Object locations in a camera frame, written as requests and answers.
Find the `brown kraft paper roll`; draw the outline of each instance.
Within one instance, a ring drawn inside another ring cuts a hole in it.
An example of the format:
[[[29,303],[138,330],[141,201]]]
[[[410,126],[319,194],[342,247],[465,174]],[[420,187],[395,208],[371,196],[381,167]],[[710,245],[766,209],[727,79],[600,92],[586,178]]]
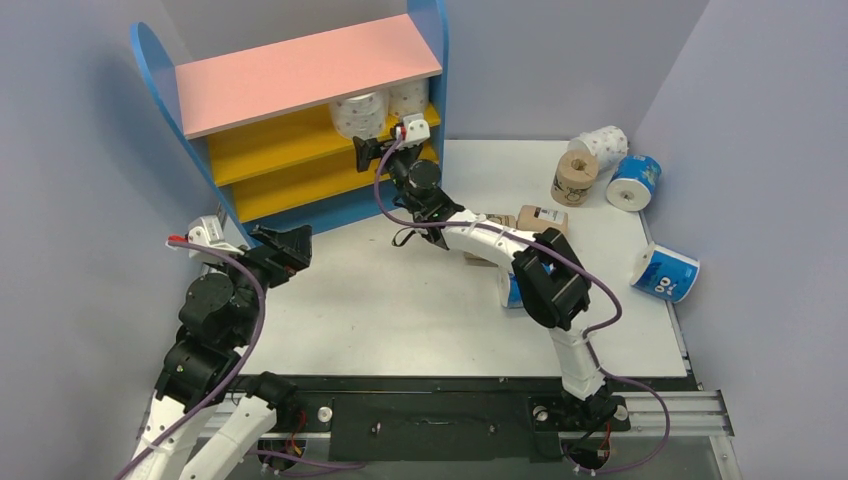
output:
[[[598,160],[586,150],[565,152],[559,159],[551,197],[563,205],[578,207],[586,201],[589,188],[598,178]]]

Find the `blue shelf side panel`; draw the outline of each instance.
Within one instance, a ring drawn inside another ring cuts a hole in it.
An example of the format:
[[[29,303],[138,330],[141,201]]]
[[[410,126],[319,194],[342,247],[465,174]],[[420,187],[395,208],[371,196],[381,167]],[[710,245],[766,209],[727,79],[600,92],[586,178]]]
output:
[[[206,148],[206,140],[203,138],[188,140],[183,135],[182,116],[180,115],[180,100],[177,92],[177,76],[174,62],[165,51],[165,47],[153,33],[147,24],[139,22],[130,28],[130,43],[132,45],[135,61],[144,84],[150,91],[153,101],[159,108],[159,112],[165,118],[165,122],[171,127],[171,131],[180,141],[194,165],[200,170],[203,179],[215,192],[218,201],[224,206],[227,216],[235,221],[242,236],[252,241],[236,219],[235,204],[229,187],[218,188],[212,179],[212,170],[209,166],[209,152]]]
[[[407,0],[406,10],[418,33],[427,42],[430,51],[442,65],[442,74],[430,78],[430,101],[439,117],[441,124],[431,132],[433,147],[439,156],[439,162],[444,165],[445,128],[447,125],[447,93],[448,93],[448,17],[443,0]]]

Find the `white paper roll with pattern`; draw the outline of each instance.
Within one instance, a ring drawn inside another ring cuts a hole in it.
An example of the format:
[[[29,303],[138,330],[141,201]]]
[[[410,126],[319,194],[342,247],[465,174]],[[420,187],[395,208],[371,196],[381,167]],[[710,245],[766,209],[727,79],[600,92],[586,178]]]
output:
[[[374,138],[386,128],[388,104],[383,92],[371,92],[330,102],[330,116],[345,138]]]
[[[396,85],[389,88],[389,114],[400,119],[413,113],[424,113],[429,98],[426,78]]]
[[[627,155],[627,148],[627,136],[620,128],[610,125],[581,133],[568,142],[566,150],[588,150],[598,159],[598,167],[603,172],[617,165]]]

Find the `yellow shelf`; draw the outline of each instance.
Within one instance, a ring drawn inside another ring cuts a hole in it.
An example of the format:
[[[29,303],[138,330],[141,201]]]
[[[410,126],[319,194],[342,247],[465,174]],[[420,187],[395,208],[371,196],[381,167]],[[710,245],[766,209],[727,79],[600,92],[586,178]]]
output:
[[[424,118],[430,126],[441,122],[433,105],[427,107]],[[390,116],[378,138],[388,140],[388,126],[396,122]],[[206,138],[212,176],[219,187],[342,152],[350,152],[352,158],[353,153],[353,142],[333,128],[327,105],[224,130]]]
[[[438,162],[428,142],[421,158]],[[239,220],[249,222],[374,182],[377,161],[367,172],[357,172],[353,152],[340,152],[321,161],[303,163],[233,185]]]

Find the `shelf board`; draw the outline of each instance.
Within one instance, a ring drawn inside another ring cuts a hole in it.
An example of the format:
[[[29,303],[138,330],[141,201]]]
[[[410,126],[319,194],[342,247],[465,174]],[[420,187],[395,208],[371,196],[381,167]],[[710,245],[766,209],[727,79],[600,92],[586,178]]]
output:
[[[430,126],[440,123],[430,105],[424,112]],[[379,140],[389,139],[390,116]],[[212,177],[219,187],[313,161],[340,152],[353,152],[353,142],[336,133],[326,105],[210,135]]]
[[[421,158],[438,162],[428,142]],[[249,222],[274,213],[349,192],[374,182],[377,162],[367,172],[357,172],[353,152],[339,152],[321,160],[301,163],[233,184],[239,220]]]
[[[408,15],[176,67],[183,134],[214,132],[442,72]]]

